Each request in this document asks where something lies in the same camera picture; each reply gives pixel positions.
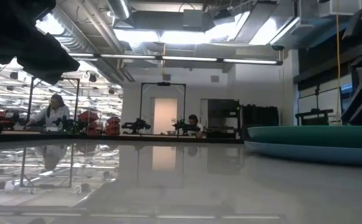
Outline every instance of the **air vent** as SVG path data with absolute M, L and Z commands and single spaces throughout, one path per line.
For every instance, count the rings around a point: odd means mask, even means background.
M 163 81 L 171 81 L 171 75 L 170 74 L 163 74 Z
M 211 75 L 211 82 L 219 83 L 219 76 L 218 75 Z

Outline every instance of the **blue tray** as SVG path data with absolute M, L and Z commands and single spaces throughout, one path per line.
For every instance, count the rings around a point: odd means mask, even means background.
M 296 161 L 362 166 L 362 149 L 348 147 L 299 146 L 245 141 L 247 151 Z

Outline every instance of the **table surface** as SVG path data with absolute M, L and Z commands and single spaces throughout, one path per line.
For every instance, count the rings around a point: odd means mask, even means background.
M 206 142 L 0 142 L 0 223 L 362 223 L 362 167 L 245 150 Z M 55 188 L 18 187 L 24 151 L 24 182 Z M 54 172 L 46 170 L 54 161 Z M 60 188 L 69 186 L 71 163 L 72 186 Z M 91 191 L 76 194 L 82 184 Z

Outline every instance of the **man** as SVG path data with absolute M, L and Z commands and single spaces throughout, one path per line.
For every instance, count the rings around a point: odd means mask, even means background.
M 189 116 L 189 124 L 197 126 L 200 128 L 200 131 L 188 131 L 188 135 L 203 138 L 204 126 L 199 123 L 198 117 L 195 114 Z

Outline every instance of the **doorway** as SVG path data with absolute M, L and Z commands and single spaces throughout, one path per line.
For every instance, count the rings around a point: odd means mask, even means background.
M 167 134 L 167 131 L 173 131 L 173 124 L 176 122 L 177 111 L 177 99 L 155 98 L 153 134 Z

